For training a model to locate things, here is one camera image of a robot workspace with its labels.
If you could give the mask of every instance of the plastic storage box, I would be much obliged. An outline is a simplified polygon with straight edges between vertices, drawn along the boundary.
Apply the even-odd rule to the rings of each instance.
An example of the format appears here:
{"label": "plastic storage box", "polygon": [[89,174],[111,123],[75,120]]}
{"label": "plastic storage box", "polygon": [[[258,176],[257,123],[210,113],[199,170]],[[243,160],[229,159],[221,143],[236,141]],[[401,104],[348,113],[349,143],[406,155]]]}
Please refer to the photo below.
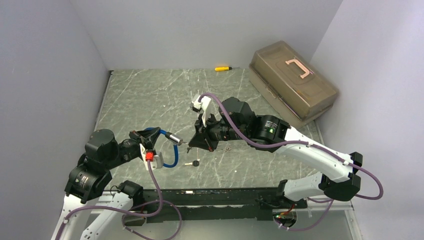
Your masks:
{"label": "plastic storage box", "polygon": [[333,105],[338,90],[283,41],[255,52],[250,82],[281,117],[295,128]]}

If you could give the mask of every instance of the red connector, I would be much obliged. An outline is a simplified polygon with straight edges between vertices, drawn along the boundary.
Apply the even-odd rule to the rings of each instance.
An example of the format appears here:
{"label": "red connector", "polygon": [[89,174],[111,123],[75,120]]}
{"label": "red connector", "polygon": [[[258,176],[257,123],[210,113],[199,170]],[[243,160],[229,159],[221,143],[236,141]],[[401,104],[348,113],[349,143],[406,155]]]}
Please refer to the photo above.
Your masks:
{"label": "red connector", "polygon": [[153,157],[154,157],[155,155],[153,154],[153,152],[151,152],[151,151],[149,151],[149,152],[146,152],[146,161],[150,161],[150,162],[152,162],[153,161]]}

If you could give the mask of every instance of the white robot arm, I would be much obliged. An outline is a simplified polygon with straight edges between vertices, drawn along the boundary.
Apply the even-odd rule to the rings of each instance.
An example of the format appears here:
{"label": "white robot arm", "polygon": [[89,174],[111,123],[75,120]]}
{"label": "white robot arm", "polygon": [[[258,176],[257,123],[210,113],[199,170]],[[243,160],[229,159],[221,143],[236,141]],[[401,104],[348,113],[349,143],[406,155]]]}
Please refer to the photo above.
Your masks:
{"label": "white robot arm", "polygon": [[[195,134],[188,145],[213,152],[219,141],[241,140],[225,113],[219,108],[221,120],[211,114],[211,99],[196,95],[191,108],[200,113],[195,122]],[[287,122],[271,115],[255,115],[246,102],[230,97],[222,102],[237,130],[253,143],[248,144],[260,151],[275,152],[293,157],[317,169],[319,172],[296,180],[282,180],[278,186],[277,196],[288,201],[319,195],[339,201],[349,201],[361,187],[361,178],[355,173],[351,164],[362,165],[362,155],[337,152],[316,142],[291,127]],[[261,145],[275,145],[280,142],[290,144],[262,148]],[[344,160],[341,162],[333,153]]]}
{"label": "white robot arm", "polygon": [[[134,205],[141,204],[143,200],[143,187],[132,182],[125,181],[117,187],[118,192],[115,193],[108,207],[121,210],[130,210]],[[81,199],[69,195],[65,196],[62,214],[54,230],[51,240],[55,240],[59,228],[65,216],[78,208],[86,206],[94,206],[99,198],[87,201],[85,204],[81,203]],[[111,232],[121,229],[121,217],[123,213],[103,210],[96,219],[86,227],[87,220],[91,211],[80,211],[66,223],[63,232],[61,233],[60,240],[102,240]]]}

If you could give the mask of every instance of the key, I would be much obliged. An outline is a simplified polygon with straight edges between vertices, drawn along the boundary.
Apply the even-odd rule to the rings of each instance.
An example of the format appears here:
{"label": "key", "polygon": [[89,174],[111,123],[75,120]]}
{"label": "key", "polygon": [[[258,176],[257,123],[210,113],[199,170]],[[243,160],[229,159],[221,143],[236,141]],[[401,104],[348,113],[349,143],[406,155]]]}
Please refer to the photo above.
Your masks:
{"label": "key", "polygon": [[185,163],[184,165],[186,166],[193,165],[194,167],[197,167],[200,165],[200,162],[198,160],[194,160],[193,162]]}

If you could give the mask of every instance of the box handle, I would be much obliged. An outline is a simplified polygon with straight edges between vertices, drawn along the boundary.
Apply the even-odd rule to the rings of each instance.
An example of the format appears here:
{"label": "box handle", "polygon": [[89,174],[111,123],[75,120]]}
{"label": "box handle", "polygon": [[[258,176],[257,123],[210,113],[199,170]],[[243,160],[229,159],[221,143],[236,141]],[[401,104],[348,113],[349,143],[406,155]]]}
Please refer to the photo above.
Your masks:
{"label": "box handle", "polygon": [[300,69],[302,69],[305,73],[300,75],[300,77],[302,79],[306,78],[311,72],[309,71],[309,69],[307,69],[299,60],[297,59],[291,59],[288,61],[285,61],[285,63],[287,65],[291,64],[291,63],[295,63]]}

